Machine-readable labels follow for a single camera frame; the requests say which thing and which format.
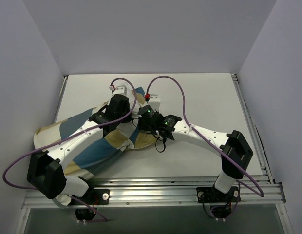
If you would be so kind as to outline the checked blue tan pillowcase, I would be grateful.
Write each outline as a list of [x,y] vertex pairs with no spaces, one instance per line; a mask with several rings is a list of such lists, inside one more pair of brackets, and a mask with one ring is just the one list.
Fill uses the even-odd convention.
[[[64,170],[65,175],[89,180],[102,168],[122,155],[125,150],[143,149],[155,143],[154,136],[143,133],[137,128],[138,109],[147,103],[144,99],[145,91],[143,88],[138,87],[135,90],[137,102],[132,112],[132,117],[135,118],[134,122],[119,124],[116,130],[88,146],[68,164]],[[63,121],[39,128],[33,137],[35,149],[69,137],[101,107],[102,105],[93,107]]]

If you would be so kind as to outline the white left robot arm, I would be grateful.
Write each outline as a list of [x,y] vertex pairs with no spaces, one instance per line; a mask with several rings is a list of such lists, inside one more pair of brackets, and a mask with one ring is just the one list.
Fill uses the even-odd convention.
[[58,195],[74,195],[81,204],[89,204],[94,195],[87,182],[79,177],[65,175],[64,170],[89,146],[131,118],[129,98],[122,94],[113,95],[108,105],[92,114],[67,139],[53,143],[45,151],[32,153],[27,181],[48,199]]

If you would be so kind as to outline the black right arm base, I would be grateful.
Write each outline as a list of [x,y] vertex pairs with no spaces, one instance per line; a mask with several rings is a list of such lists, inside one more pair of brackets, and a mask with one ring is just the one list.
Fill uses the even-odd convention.
[[240,202],[241,198],[238,195],[238,187],[233,186],[229,192],[222,193],[214,187],[197,187],[197,200],[199,203],[230,203]]

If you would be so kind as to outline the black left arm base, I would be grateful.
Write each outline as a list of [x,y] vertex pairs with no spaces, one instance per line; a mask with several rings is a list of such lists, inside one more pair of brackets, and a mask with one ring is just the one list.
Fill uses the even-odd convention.
[[82,202],[91,205],[108,205],[110,190],[105,188],[89,188],[84,196],[78,197]]

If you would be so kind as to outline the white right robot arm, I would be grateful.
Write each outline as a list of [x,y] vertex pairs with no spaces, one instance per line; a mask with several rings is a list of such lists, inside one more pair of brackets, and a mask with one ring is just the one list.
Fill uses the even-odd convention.
[[235,181],[243,178],[244,173],[236,166],[246,170],[253,157],[250,145],[239,131],[222,133],[188,124],[174,115],[163,116],[150,105],[141,107],[138,116],[138,128],[146,133],[158,135],[162,140],[187,142],[221,157],[222,170],[211,189],[217,201],[227,198]]

